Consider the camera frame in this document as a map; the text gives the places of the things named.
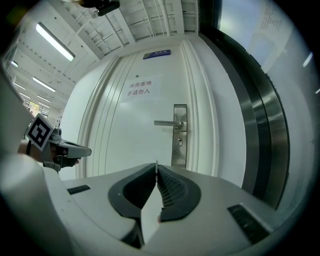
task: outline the white door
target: white door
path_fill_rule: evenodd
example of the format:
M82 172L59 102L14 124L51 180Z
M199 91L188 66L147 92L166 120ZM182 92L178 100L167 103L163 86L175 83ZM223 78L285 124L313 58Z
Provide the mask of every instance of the white door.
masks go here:
M167 49L171 55L143 59L146 53ZM155 126L154 121L173 121L174 105L190 106L181 48L128 56L113 73L92 123L87 177L156 160L170 166L173 127Z

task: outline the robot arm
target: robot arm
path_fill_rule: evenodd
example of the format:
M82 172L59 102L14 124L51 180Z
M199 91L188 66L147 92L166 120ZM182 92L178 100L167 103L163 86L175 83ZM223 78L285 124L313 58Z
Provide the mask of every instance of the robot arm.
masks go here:
M29 143L26 148L30 154L31 144L40 151L43 166L59 172L61 168L72 167L77 160L91 155L91 149L63 140L62 131L54 128L40 113L34 118L26 132Z

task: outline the metal sliding door frame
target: metal sliding door frame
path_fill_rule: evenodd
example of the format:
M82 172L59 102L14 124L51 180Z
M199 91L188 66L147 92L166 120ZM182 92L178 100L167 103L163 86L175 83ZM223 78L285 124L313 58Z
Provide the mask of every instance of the metal sliding door frame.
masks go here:
M289 169L289 134L277 93L256 60L217 29L200 35L228 73L245 124L247 156L242 188L277 208Z

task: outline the ceiling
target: ceiling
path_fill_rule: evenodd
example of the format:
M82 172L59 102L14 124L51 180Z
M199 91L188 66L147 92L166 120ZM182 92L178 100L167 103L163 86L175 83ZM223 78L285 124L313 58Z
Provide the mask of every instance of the ceiling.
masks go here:
M198 33L198 0L166 0L165 6L171 36ZM158 0L120 0L120 8L107 17L97 17L94 11L68 1L43 0L24 17L13 58L18 67L10 65L8 70L12 79L26 88L15 86L18 91L35 103L63 111L90 65L118 48L153 36L167 36ZM68 61L36 31L39 22L74 53L73 61ZM41 86L33 77L56 91Z

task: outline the door frame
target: door frame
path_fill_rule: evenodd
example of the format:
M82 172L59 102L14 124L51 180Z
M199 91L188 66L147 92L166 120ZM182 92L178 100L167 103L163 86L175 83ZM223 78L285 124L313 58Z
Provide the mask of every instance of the door frame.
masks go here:
M95 111L108 80L122 57L136 54L146 48L180 46L188 81L189 101L191 102L191 106L187 106L190 115L188 117L187 147L187 156L189 157L187 157L186 169L217 176L219 131L216 106L205 69L188 37L198 37L198 35L172 36L164 38L161 42L149 43L148 47L146 44L141 44L140 47L132 47L130 50L122 52L121 55L120 51L119 54L115 53L91 93L82 118L77 143L84 147L88 146ZM76 179L86 177L86 168L87 160L84 158L75 168Z

